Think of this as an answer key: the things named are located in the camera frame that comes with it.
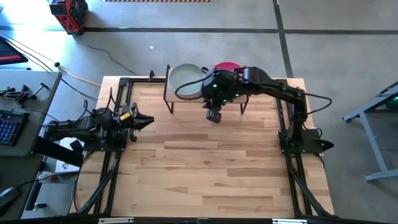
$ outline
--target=wooden table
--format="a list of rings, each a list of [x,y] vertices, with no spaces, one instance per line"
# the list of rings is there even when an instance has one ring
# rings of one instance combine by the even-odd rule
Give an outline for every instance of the wooden table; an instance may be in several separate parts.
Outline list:
[[[104,77],[97,107],[106,106],[110,87],[116,96],[118,82],[119,77]],[[288,83],[305,89],[301,78]],[[138,141],[129,142],[122,154],[112,216],[294,216],[273,97],[251,96],[244,115],[238,104],[226,105],[221,123],[214,124],[205,119],[200,103],[176,103],[170,114],[163,93],[160,83],[134,85],[132,100],[155,122],[137,133]],[[306,126],[313,127],[311,116]],[[85,162],[77,185],[78,206],[97,187],[103,156],[96,152]],[[304,154],[303,163],[309,189],[333,213],[320,159]]]

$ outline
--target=black keyboard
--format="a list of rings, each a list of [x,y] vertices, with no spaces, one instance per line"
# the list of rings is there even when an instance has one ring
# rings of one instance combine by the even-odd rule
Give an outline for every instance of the black keyboard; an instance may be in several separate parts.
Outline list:
[[[0,110],[0,145],[15,146],[29,113]]]

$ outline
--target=concrete floor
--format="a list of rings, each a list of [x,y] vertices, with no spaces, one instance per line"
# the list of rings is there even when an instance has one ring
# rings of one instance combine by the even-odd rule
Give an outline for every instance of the concrete floor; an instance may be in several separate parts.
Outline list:
[[[33,1],[24,1],[37,7]],[[30,15],[29,11],[25,16],[15,11],[13,2],[6,1],[0,26],[13,24],[16,30],[5,33],[94,82],[101,83],[105,75],[130,75],[104,53],[84,46],[79,38],[43,31],[45,26],[58,26],[45,1],[34,1],[40,2],[41,13]],[[195,4],[87,2],[87,27],[277,28],[272,0]],[[285,29],[398,29],[395,0],[279,0],[279,4]],[[278,34],[85,32],[82,38],[94,47],[109,50],[114,59],[142,75],[150,70],[163,75],[168,63],[191,62],[211,67],[225,60],[261,67],[272,77],[287,75]],[[336,214],[397,223],[398,178],[365,182],[364,174],[379,171],[374,154],[361,123],[345,124],[341,120],[397,81],[397,36],[287,34],[286,40],[294,77],[305,79],[308,92],[333,99],[331,107],[313,116],[316,126],[323,129],[323,138],[335,143],[325,153],[325,163]],[[40,69],[31,63],[29,66]],[[68,75],[64,78],[85,93],[98,95],[99,88]],[[73,100],[65,101],[63,94]],[[316,99],[310,102],[312,108],[325,103]],[[58,119],[76,119],[82,103],[83,97],[61,85],[49,113]],[[389,153],[396,158],[396,152]],[[71,189],[70,183],[45,185],[39,202],[47,202],[50,208],[27,212],[23,217],[66,214]]]

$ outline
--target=white bowl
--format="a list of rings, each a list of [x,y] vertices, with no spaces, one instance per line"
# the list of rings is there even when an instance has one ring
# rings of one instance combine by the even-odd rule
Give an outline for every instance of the white bowl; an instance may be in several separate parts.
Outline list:
[[[169,74],[169,86],[173,91],[186,83],[202,79],[203,74],[200,68],[194,64],[185,63],[175,67]],[[194,97],[200,94],[202,82],[185,86],[178,91],[179,96]]]

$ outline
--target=yellow cable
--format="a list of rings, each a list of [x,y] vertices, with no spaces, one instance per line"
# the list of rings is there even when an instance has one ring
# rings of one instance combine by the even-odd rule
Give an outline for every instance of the yellow cable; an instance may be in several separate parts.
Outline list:
[[[39,54],[39,55],[42,56],[43,58],[46,58],[47,60],[51,61],[53,64],[56,63],[56,62],[54,62],[53,60],[49,59],[48,57],[46,57],[46,56],[40,54],[39,52],[33,50],[32,48],[30,48],[30,47],[24,45],[24,44],[21,43],[21,42],[19,42],[18,40],[13,39],[12,37],[10,37],[10,36],[8,36],[7,34],[5,34],[4,32],[1,32],[1,31],[0,31],[0,34],[5,35],[5,36],[8,37],[9,39],[11,39],[11,40],[17,42],[18,44],[21,44],[22,46],[26,47],[27,49],[29,49],[29,50],[31,50],[31,51],[33,51],[33,52]],[[80,78],[80,77],[78,77],[78,76],[76,76],[76,75],[70,73],[64,66],[61,66],[61,65],[60,65],[60,66],[58,66],[58,68],[62,69],[64,72],[66,72],[67,74],[69,74],[69,75],[72,76],[73,78],[76,78],[76,79],[81,80],[81,81],[83,81],[83,82],[87,82],[87,83],[89,83],[89,84],[92,84],[92,85],[101,87],[101,85],[98,84],[98,83],[95,83],[95,82],[90,81],[90,80],[86,80],[86,79],[84,79],[84,78]]]

